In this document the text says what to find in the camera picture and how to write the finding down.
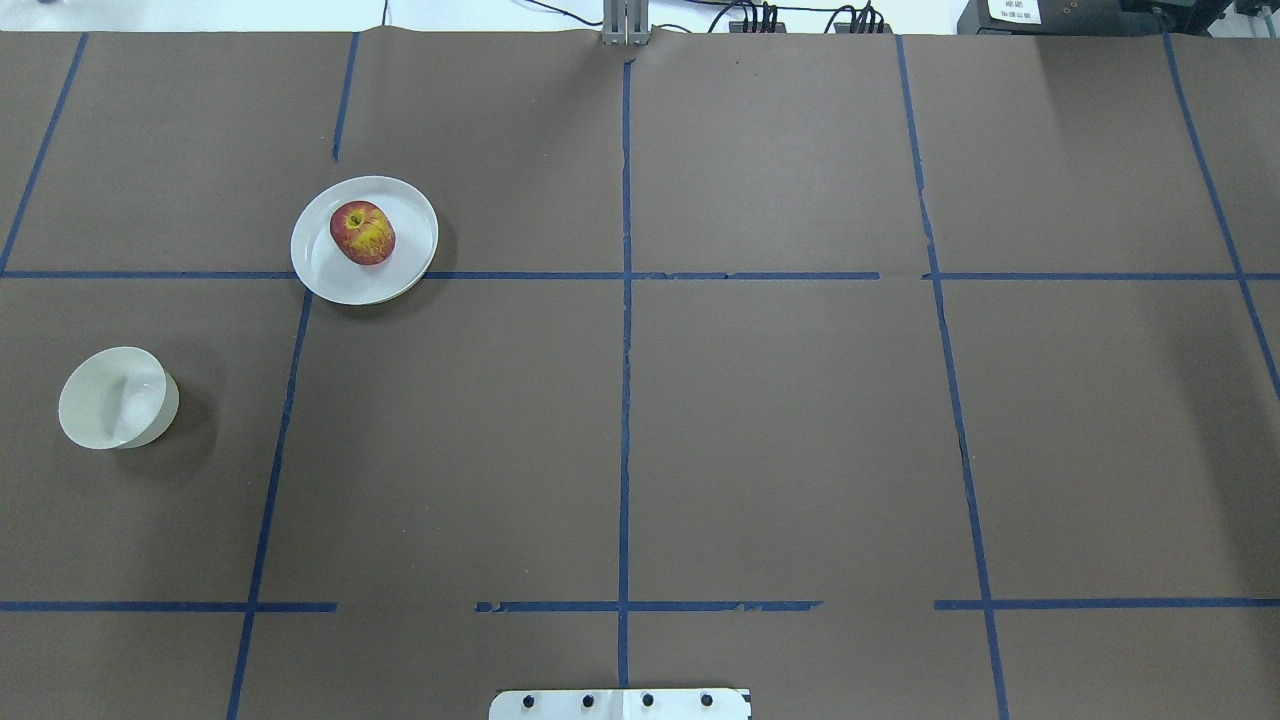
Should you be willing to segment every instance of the white mounting plate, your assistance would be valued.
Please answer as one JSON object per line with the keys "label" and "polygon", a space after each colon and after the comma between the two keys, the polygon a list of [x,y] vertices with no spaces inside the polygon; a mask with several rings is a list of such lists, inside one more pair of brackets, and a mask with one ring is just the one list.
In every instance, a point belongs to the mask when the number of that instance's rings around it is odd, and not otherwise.
{"label": "white mounting plate", "polygon": [[[645,700],[652,700],[645,705]],[[704,696],[710,705],[704,705]],[[584,698],[590,697],[590,707]],[[751,720],[749,691],[507,691],[489,705],[489,720]]]}

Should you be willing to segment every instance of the blue tape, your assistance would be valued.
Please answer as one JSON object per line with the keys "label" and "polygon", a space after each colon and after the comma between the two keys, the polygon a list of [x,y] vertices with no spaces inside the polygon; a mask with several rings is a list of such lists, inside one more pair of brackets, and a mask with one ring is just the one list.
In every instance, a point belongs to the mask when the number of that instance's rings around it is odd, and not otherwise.
{"label": "blue tape", "polygon": [[439,270],[429,272],[422,278],[428,281],[621,281],[622,273]]}
{"label": "blue tape", "polygon": [[[247,602],[0,601],[0,612],[246,612]],[[257,612],[337,612],[337,602],[264,602]]]}
{"label": "blue tape", "polygon": [[637,281],[878,281],[879,273],[635,273]]}
{"label": "blue tape", "polygon": [[1140,281],[1140,282],[1199,282],[1234,281],[1231,273],[928,273],[920,279],[948,281]]}
{"label": "blue tape", "polygon": [[40,141],[36,161],[31,164],[31,174],[27,176],[27,187],[23,188],[22,200],[18,201],[18,209],[13,214],[9,236],[4,241],[4,250],[0,251],[0,273],[4,273],[5,268],[9,266],[9,255],[13,254],[13,246],[18,241],[22,218],[27,214],[27,204],[31,202],[31,195],[36,191],[36,179],[40,177],[40,168],[44,167],[45,155],[49,154],[49,143],[52,142],[54,131],[58,129],[58,119],[63,117],[63,108],[67,106],[67,96],[72,92],[76,70],[79,69],[81,59],[84,58],[86,45],[88,45],[88,33],[82,32],[79,42],[76,44],[76,55],[72,56],[72,64],[67,68],[67,79],[63,81],[63,90],[58,94],[58,102],[54,104],[54,113],[49,118],[49,126],[45,127],[45,137]]}
{"label": "blue tape", "polygon": [[1280,597],[1059,597],[1029,600],[940,600],[934,610],[1134,610],[1180,607],[1280,607]]}
{"label": "blue tape", "polygon": [[360,47],[360,33],[351,33],[351,50],[347,51],[347,76],[342,81],[342,101],[338,104],[338,122],[333,126],[333,161],[338,161],[342,150],[342,128],[347,124],[347,101],[351,100],[351,78],[356,74],[356,50]]}
{"label": "blue tape", "polygon": [[1178,58],[1174,56],[1174,41],[1167,32],[1164,35],[1164,38],[1165,58],[1169,60],[1169,74],[1174,81],[1174,94],[1178,95],[1178,105],[1183,110],[1183,122],[1187,123],[1187,135],[1192,140],[1192,150],[1196,151],[1196,161],[1199,164],[1201,176],[1204,178],[1204,188],[1208,190],[1208,199],[1213,204],[1217,227],[1222,231],[1222,242],[1226,243],[1226,252],[1231,256],[1231,266],[1235,269],[1240,293],[1244,296],[1244,306],[1249,311],[1249,322],[1253,323],[1253,334],[1258,338],[1262,359],[1267,365],[1267,373],[1271,375],[1271,389],[1280,398],[1280,373],[1276,372],[1276,363],[1275,357],[1271,356],[1271,345],[1267,342],[1267,333],[1262,328],[1262,319],[1258,316],[1258,309],[1253,304],[1253,293],[1249,291],[1249,281],[1244,274],[1240,254],[1235,249],[1235,240],[1231,237],[1231,228],[1226,223],[1222,201],[1217,196],[1217,186],[1213,184],[1213,174],[1208,170],[1208,161],[1204,160],[1204,150],[1201,147],[1199,133],[1196,132],[1196,123],[1192,120],[1192,109],[1187,102],[1187,94],[1183,92],[1183,78],[1178,72]]}
{"label": "blue tape", "polygon": [[[969,533],[973,539],[974,562],[978,568],[978,587],[984,601],[991,601],[991,579],[987,573],[987,553],[982,539],[982,521],[978,518],[978,493],[973,483],[973,466],[969,461],[969,439],[965,433],[964,410],[960,405],[960,384],[956,380],[955,356],[951,351],[951,331],[947,328],[947,315],[942,297],[942,269],[938,264],[937,246],[933,238],[933,224],[929,222],[929,210],[924,204],[924,164],[920,159],[920,141],[915,126],[915,108],[911,102],[911,83],[906,69],[906,49],[902,45],[902,36],[893,36],[897,44],[897,68],[902,79],[902,105],[906,110],[906,128],[911,141],[911,161],[915,165],[915,187],[920,199],[920,224],[924,227],[924,236],[928,241],[929,274],[933,284],[933,304],[938,314],[938,332],[942,336],[942,357],[946,363],[947,387],[951,391],[951,415],[955,420],[956,438],[960,445],[960,465],[964,471],[965,501],[969,505]],[[984,612],[987,625],[987,651],[991,655],[991,676],[996,688],[996,707],[1001,720],[1009,720],[1009,697],[1005,691],[1005,669],[1000,657],[1000,641],[996,634],[996,614],[992,610]]]}
{"label": "blue tape", "polygon": [[262,524],[257,533],[257,550],[253,553],[253,575],[248,585],[248,610],[244,612],[244,626],[241,630],[239,655],[236,659],[236,674],[232,679],[232,694],[227,706],[227,720],[234,720],[239,712],[239,696],[244,685],[244,666],[248,662],[250,642],[253,638],[253,615],[257,597],[262,587],[262,568],[266,565],[266,544],[271,536],[271,519],[275,515],[275,497],[280,487],[280,466],[284,464],[284,438],[289,432],[289,419],[293,415],[293,393],[298,383],[298,361],[302,357],[302,341],[307,334],[307,322],[311,318],[311,291],[302,296],[302,311],[298,314],[298,332],[293,341],[293,359],[289,363],[289,382],[284,389],[284,409],[280,411],[280,432],[275,438],[275,457],[271,460],[271,479],[266,486],[266,503],[262,509]]}
{"label": "blue tape", "polygon": [[260,602],[253,609],[255,612],[337,612],[337,602]]}
{"label": "blue tape", "polygon": [[296,281],[293,272],[237,272],[237,270],[6,270],[13,279],[74,279],[74,281]]}
{"label": "blue tape", "polygon": [[632,602],[632,612],[809,612],[820,600],[713,600]]}
{"label": "blue tape", "polygon": [[631,684],[631,63],[622,64],[622,418],[618,451],[618,687]]}
{"label": "blue tape", "polygon": [[477,602],[476,612],[809,612],[820,600],[709,600],[709,601],[599,601]]}
{"label": "blue tape", "polygon": [[236,720],[239,715],[239,696],[244,688],[244,667],[248,666],[248,644],[253,638],[253,612],[244,614],[244,624],[241,625],[239,653],[236,656],[236,671],[232,675],[232,697],[227,703],[227,720]]}
{"label": "blue tape", "polygon": [[549,602],[477,602],[476,612],[493,615],[499,612],[617,612],[618,603],[602,601],[549,601]]}
{"label": "blue tape", "polygon": [[244,612],[244,602],[8,601],[0,612]]}

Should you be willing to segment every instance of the metal post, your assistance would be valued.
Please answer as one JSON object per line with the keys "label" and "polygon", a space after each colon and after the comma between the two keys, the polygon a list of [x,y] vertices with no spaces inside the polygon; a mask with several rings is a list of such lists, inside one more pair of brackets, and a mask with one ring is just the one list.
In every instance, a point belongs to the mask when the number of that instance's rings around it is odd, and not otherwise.
{"label": "metal post", "polygon": [[649,33],[649,0],[604,0],[605,45],[648,45]]}

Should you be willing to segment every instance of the black machine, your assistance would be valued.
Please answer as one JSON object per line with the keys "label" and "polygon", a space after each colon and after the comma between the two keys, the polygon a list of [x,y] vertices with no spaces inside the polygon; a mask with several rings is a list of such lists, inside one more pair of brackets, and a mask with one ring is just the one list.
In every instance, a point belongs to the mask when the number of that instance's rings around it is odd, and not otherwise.
{"label": "black machine", "polygon": [[1207,35],[1231,0],[969,0],[957,35]]}

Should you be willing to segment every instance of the white plate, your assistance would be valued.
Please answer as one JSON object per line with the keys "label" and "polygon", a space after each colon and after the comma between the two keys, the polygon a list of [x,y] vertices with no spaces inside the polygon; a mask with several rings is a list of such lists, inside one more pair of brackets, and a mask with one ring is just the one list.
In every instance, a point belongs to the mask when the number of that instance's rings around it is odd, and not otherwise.
{"label": "white plate", "polygon": [[[348,260],[329,234],[329,218],[352,200],[381,208],[396,231],[396,249],[376,265]],[[289,252],[293,270],[311,292],[342,305],[370,305],[396,297],[422,278],[439,234],[435,209],[416,187],[366,176],[342,181],[307,204],[293,225]]]}

